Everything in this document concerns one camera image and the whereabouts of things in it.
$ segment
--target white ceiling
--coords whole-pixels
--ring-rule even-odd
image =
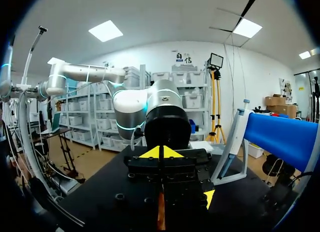
[[[253,50],[290,67],[300,66],[299,53],[314,46],[303,24],[283,0],[256,0],[245,15],[263,28],[252,39],[209,29],[233,30],[249,0],[39,0],[16,33],[13,70],[23,72],[38,26],[48,28],[29,67],[49,74],[51,57],[79,63],[113,51],[155,42],[227,43]],[[123,36],[100,42],[89,29],[107,21]]]

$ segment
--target yellow arrow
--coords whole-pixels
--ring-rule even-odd
[[[174,158],[183,158],[183,156],[177,152],[175,152],[174,150],[170,149],[167,146],[163,146],[163,158],[170,158],[170,157],[174,157]]]
[[[159,146],[154,147],[153,149],[149,150],[147,153],[139,156],[139,158],[159,158]]]
[[[214,193],[215,193],[215,190],[204,192],[204,194],[206,195],[206,201],[208,202],[208,204],[206,205],[207,209],[209,209],[209,207],[210,207],[211,200],[212,200]]]

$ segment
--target laptop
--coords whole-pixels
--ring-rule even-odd
[[[55,133],[60,129],[60,127],[59,127],[60,113],[55,113],[53,118],[54,119],[53,119],[53,123],[52,123],[52,128],[41,132],[41,134]]]

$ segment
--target black workbench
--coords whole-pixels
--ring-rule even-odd
[[[155,230],[158,217],[158,205],[146,206],[146,197],[158,196],[158,189],[151,183],[129,182],[128,168],[124,164],[125,156],[140,156],[147,151],[146,147],[136,147],[131,151],[128,146],[119,153],[108,164],[102,167],[95,175],[89,178],[75,192],[68,195],[60,202],[60,205],[68,212],[82,221],[97,223],[113,221],[117,223],[143,224],[149,230]],[[212,174],[220,156],[213,155],[210,161],[209,171]],[[235,158],[226,174],[235,174],[241,171],[242,162]],[[249,168],[247,177],[235,182],[218,185],[209,208],[212,214],[212,223],[247,223],[252,222],[249,218],[251,208],[255,206],[258,199],[269,190]],[[126,214],[115,209],[115,195],[123,193],[127,204]]]

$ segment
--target blue cylinder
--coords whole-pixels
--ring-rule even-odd
[[[318,124],[251,113],[244,138],[304,172]]]

